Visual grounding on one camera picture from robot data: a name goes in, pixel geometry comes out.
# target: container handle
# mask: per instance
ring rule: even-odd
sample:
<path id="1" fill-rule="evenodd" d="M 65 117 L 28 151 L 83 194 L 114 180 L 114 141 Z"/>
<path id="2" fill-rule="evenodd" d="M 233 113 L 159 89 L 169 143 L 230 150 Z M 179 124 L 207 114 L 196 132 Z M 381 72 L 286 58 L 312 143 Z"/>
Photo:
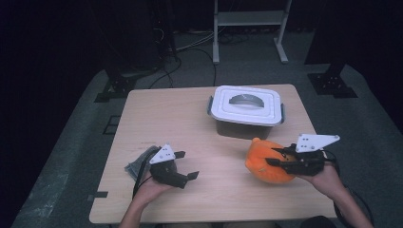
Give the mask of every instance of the container handle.
<path id="1" fill-rule="evenodd" d="M 245 104 L 245 102 L 254 106 L 264 107 L 264 101 L 261 98 L 251 94 L 240 94 L 229 100 L 229 104 L 231 105 Z"/>

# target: orange plush toy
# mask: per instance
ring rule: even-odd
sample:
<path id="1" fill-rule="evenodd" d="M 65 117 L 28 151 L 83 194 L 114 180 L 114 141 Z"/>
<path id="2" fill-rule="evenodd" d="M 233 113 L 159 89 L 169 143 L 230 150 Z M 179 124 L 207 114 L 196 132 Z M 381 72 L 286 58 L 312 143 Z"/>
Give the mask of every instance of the orange plush toy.
<path id="1" fill-rule="evenodd" d="M 294 175 L 287 174 L 281 167 L 268 164 L 266 158 L 278 159 L 281 162 L 292 162 L 296 158 L 291 155 L 281 154 L 273 148 L 281 149 L 284 146 L 258 138 L 253 139 L 246 155 L 246 167 L 255 177 L 262 181 L 271 183 L 291 181 L 295 177 Z"/>

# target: forearm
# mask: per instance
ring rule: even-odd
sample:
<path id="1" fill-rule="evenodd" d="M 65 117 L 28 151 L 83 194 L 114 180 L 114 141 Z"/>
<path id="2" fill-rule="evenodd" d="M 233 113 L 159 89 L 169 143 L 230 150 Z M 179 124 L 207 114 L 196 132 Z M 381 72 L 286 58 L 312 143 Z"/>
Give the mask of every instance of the forearm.
<path id="1" fill-rule="evenodd" d="M 355 228 L 373 227 L 347 190 L 335 194 L 331 197 L 331 199 L 335 202 L 336 206 L 340 210 L 341 215 L 352 226 Z"/>
<path id="2" fill-rule="evenodd" d="M 136 200 L 131 201 L 127 211 L 125 212 L 124 218 L 119 225 L 119 228 L 137 228 L 140 226 L 140 218 L 142 217 L 142 212 L 146 207 L 146 203 L 139 202 Z"/>

